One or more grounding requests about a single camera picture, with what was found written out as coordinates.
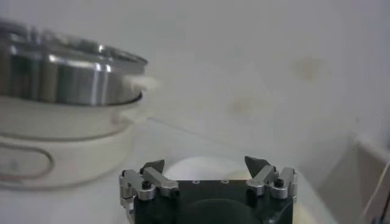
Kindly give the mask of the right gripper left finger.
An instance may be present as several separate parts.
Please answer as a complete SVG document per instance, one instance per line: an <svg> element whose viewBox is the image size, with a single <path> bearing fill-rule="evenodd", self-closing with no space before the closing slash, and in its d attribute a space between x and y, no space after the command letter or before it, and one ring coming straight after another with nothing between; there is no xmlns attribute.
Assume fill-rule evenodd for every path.
<svg viewBox="0 0 390 224"><path fill-rule="evenodd" d="M151 201L157 195L177 198L180 195L179 182L162 174L164 166L165 161L161 159L147 162L139 171L123 170L119 175L120 205L130 210L136 198L141 201Z"/></svg>

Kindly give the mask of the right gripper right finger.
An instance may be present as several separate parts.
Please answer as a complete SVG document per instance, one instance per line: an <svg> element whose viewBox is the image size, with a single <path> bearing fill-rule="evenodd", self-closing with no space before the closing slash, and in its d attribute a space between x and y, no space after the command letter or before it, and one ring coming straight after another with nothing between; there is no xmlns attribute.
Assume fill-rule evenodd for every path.
<svg viewBox="0 0 390 224"><path fill-rule="evenodd" d="M245 156L244 162L251 175L246 185L254 191L257 197L263 196L266 190L272 198L297 200L298 174L291 167L284 167L281 172L265 159Z"/></svg>

